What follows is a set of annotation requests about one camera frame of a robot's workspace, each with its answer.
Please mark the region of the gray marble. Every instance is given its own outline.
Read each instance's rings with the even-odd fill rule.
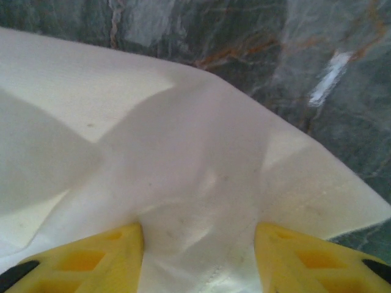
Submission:
[[[0,26],[219,75],[322,143],[389,203],[390,23],[391,0],[0,0]],[[336,56],[349,58],[314,106]],[[391,262],[391,221],[333,241]]]

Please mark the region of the yellow plastic object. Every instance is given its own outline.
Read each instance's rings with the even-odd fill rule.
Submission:
[[[31,256],[40,264],[6,293],[136,293],[142,228],[132,224]]]
[[[273,224],[258,224],[255,254],[264,293],[390,293],[363,259],[374,256]]]

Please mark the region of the white sheet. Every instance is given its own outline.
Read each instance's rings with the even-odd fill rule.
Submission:
[[[391,216],[319,143],[207,72],[5,29],[0,69],[1,271],[140,220],[140,293],[260,292],[257,222],[328,238]]]

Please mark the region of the white cloth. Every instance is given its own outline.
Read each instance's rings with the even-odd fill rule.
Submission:
[[[139,220],[140,293],[260,292],[257,222],[328,238],[391,215],[319,143],[207,72],[5,29],[0,69],[2,271]]]

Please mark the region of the black tip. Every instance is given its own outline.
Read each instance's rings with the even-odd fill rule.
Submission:
[[[28,261],[6,270],[0,275],[0,293],[5,293],[38,265],[39,261]]]
[[[363,259],[362,262],[371,269],[372,272],[381,277],[384,281],[391,284],[391,267],[374,261],[372,259]]]

